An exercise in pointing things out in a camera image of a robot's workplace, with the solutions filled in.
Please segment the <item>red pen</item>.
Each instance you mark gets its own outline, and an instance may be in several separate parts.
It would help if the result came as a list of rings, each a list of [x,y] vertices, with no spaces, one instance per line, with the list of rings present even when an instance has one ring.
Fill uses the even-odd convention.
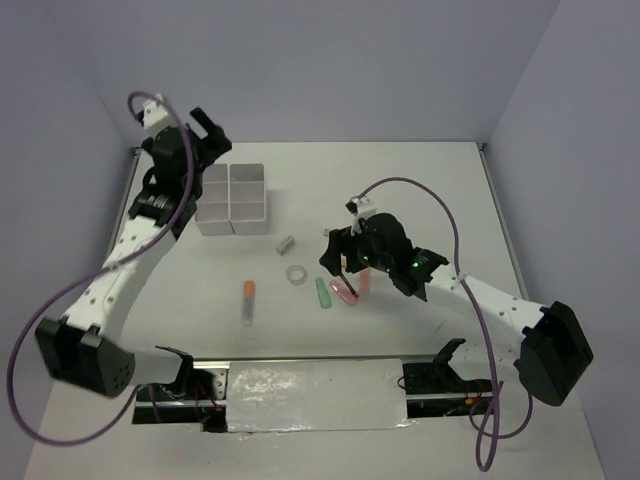
[[[356,290],[354,289],[354,287],[352,286],[352,284],[350,283],[350,281],[347,279],[347,277],[345,275],[345,272],[346,272],[345,269],[346,269],[346,266],[347,266],[346,257],[340,257],[340,266],[341,266],[340,278],[342,279],[344,285],[346,286],[346,288],[348,289],[350,294],[354,298],[358,298],[358,293],[356,292]]]

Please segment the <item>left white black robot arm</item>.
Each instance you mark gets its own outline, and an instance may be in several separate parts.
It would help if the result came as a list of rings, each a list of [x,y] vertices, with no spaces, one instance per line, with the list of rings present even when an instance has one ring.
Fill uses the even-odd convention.
[[[203,173],[232,148],[221,126],[199,107],[192,119],[205,131],[187,132],[194,175],[187,175],[180,131],[156,102],[137,119],[148,136],[141,147],[153,161],[111,254],[106,273],[93,280],[59,319],[43,318],[35,339],[50,376],[113,398],[141,372],[134,353],[117,345],[129,311],[160,260],[175,245],[197,211]]]

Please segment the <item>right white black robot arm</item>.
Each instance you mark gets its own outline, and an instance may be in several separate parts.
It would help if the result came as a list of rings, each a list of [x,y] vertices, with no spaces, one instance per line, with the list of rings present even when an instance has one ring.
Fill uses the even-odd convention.
[[[474,319],[483,318],[517,357],[525,390],[549,406],[560,406],[594,359],[573,309],[555,301],[545,306],[514,297],[458,273],[444,256],[412,244],[389,213],[334,229],[319,263],[333,277],[366,268],[388,275],[402,294]]]

